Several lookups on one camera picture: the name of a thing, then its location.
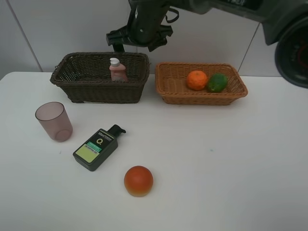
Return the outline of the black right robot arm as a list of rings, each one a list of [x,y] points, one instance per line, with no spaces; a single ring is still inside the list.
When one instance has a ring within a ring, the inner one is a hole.
[[[205,14],[212,8],[262,24],[267,45],[276,44],[275,65],[281,76],[298,87],[308,87],[308,2],[306,0],[131,0],[126,26],[106,35],[109,46],[124,52],[124,45],[153,51],[167,44],[173,33],[167,12],[179,9]]]

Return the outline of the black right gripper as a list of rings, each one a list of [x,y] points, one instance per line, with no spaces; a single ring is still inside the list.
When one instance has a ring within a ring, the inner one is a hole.
[[[106,34],[106,41],[114,52],[125,52],[124,45],[148,47],[149,52],[165,46],[173,30],[161,23],[171,3],[167,0],[130,0],[129,6],[127,24]]]

